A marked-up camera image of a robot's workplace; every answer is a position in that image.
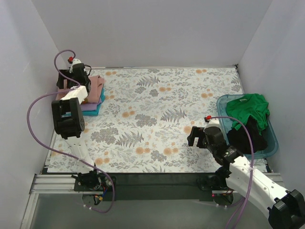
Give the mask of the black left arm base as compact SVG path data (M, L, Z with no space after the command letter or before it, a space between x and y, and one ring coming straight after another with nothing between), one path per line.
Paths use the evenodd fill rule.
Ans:
M90 171L89 173L78 173L71 175L74 179L74 191L110 191L112 192L112 184L116 184L117 177L114 174L109 174L110 179L105 174L97 170Z

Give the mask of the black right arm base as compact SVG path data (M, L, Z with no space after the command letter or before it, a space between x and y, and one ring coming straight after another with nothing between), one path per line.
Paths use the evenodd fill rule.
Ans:
M214 173L202 173L196 179L198 188L202 191L221 190L228 191L226 179L229 178L232 172L227 168L220 167Z

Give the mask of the pink t-shirt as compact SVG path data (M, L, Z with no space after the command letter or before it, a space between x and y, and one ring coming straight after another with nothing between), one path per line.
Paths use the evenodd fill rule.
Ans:
M85 100L82 102L82 104L88 104L88 103L98 103L100 100L100 96L102 93L102 88L104 84L104 79L101 78L99 75L96 76L90 76L89 77L91 81L91 90L89 92L89 95L85 98ZM64 80L64 89L59 89L58 92L62 92L64 90L67 90L67 79ZM66 95L66 93L60 93L56 96L56 100L60 100Z

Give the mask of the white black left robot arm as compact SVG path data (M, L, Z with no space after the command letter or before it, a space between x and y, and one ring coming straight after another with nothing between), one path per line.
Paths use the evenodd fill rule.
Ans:
M60 70L57 86L69 91L59 100L51 103L52 117L55 132L68 145L71 156L76 160L76 173L89 174L94 170L82 132L85 130L85 121L81 110L81 103L88 96L91 82L86 73L79 78L69 70Z

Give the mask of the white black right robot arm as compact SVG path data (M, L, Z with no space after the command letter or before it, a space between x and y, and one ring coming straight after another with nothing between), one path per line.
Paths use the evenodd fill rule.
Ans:
M233 189L254 204L274 229L299 229L305 224L305 200L296 189L275 183L260 170L252 168L247 158L226 143L220 128L192 127L188 145L209 150L220 168L216 171L216 185Z

